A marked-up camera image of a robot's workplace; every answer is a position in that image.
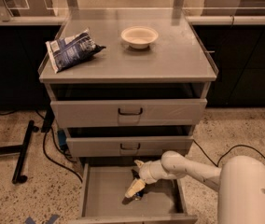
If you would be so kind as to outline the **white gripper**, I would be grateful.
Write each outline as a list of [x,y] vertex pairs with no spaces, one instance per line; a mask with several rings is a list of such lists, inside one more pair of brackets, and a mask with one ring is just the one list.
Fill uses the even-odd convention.
[[145,188],[146,184],[156,183],[163,178],[164,170],[161,161],[143,162],[135,160],[134,163],[139,168],[139,176],[141,179],[135,178],[125,192],[126,198],[131,198],[137,192]]

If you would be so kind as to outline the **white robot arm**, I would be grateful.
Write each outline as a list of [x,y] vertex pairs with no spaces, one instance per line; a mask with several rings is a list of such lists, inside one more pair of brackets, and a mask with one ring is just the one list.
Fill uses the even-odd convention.
[[265,224],[265,165],[260,161],[236,156],[217,168],[167,151],[157,161],[135,163],[138,177],[127,189],[127,198],[161,179],[188,175],[218,193],[218,224]]

